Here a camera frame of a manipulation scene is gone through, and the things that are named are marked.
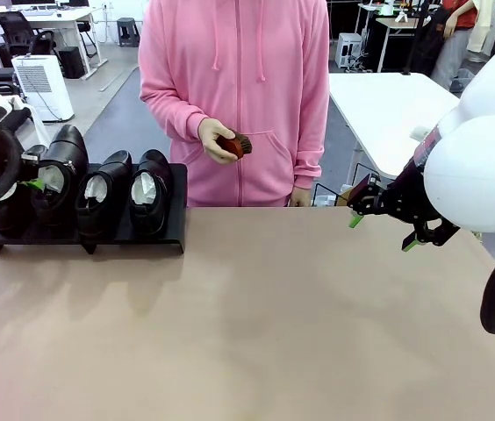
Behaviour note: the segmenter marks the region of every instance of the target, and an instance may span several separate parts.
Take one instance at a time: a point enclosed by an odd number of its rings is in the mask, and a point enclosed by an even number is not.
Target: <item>hand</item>
[[[295,187],[292,190],[291,203],[289,206],[291,208],[308,208],[312,203],[310,198],[309,189],[301,189],[300,187]]]
[[[450,18],[447,19],[447,23],[444,26],[444,39],[449,39],[452,37],[452,34],[455,33],[456,22],[458,22],[458,17],[453,13],[450,15]]]
[[[226,139],[234,139],[235,134],[230,129],[224,127],[222,123],[214,118],[205,118],[198,125],[198,138],[203,143],[204,152],[213,158],[218,164],[231,164],[238,160],[238,157],[233,153],[229,153],[222,149],[216,139],[219,136],[224,136]]]

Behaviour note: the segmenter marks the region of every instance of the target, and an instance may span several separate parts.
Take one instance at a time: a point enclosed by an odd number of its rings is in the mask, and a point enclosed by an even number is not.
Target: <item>person's left hand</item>
[[[291,208],[307,208],[312,203],[310,198],[309,189],[301,189],[300,187],[295,187],[292,190],[291,203],[289,206]]]
[[[445,40],[452,37],[452,34],[455,33],[457,22],[458,22],[458,17],[454,13],[450,15],[450,17],[447,19],[447,23],[444,26],[444,34],[443,34],[443,38]]]

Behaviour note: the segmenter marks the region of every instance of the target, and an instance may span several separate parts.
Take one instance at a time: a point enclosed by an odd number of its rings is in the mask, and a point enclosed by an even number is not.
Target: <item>keyboard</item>
[[[24,16],[52,16],[54,11],[21,11]]]

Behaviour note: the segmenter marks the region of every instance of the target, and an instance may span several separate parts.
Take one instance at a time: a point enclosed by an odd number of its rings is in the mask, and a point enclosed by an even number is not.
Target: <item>shoe brush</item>
[[[233,132],[233,134],[236,135],[233,139],[226,139],[224,136],[219,136],[216,139],[216,143],[225,151],[233,153],[238,159],[241,159],[246,153],[251,153],[251,142],[248,136],[237,132]]]

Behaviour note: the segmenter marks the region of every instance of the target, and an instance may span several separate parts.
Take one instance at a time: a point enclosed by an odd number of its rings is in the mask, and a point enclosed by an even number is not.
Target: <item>gray pants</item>
[[[442,46],[441,54],[439,54],[439,58],[434,65],[431,79],[446,90],[450,89],[452,80],[458,75],[458,69],[466,58],[471,33],[471,29],[455,31],[452,37],[447,39],[444,46]]]

